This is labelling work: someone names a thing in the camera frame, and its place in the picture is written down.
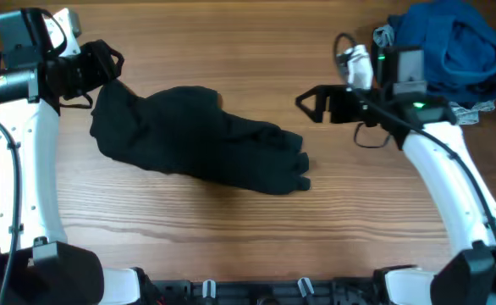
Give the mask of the black t-shirt with logo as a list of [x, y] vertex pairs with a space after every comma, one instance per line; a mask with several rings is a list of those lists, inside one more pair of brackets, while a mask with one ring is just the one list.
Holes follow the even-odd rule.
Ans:
[[141, 169], [270, 195], [310, 189], [302, 136], [229, 114], [221, 102], [203, 86], [139, 97], [114, 80], [99, 92], [90, 134], [103, 155]]

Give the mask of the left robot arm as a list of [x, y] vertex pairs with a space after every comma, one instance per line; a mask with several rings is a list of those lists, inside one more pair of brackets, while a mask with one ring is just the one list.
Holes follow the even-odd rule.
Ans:
[[77, 13], [0, 14], [0, 304], [139, 304], [133, 269], [102, 266], [68, 243], [58, 211], [56, 149], [62, 108], [116, 79], [123, 56], [79, 44]]

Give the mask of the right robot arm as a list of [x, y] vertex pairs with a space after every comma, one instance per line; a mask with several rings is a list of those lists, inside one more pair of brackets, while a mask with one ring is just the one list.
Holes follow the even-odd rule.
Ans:
[[383, 302], [496, 304], [496, 202], [449, 104], [427, 94], [423, 51], [386, 47], [370, 60], [358, 45], [336, 61], [344, 84], [309, 90], [315, 105], [306, 115], [316, 123], [329, 118], [385, 129], [422, 177], [452, 249], [438, 272], [415, 266], [377, 271]]

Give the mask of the blue crumpled garment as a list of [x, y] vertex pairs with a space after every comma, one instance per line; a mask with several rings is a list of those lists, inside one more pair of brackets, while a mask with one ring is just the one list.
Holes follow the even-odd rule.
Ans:
[[395, 46], [423, 49], [429, 94], [465, 108], [496, 99], [496, 30], [470, 4], [418, 3], [388, 24]]

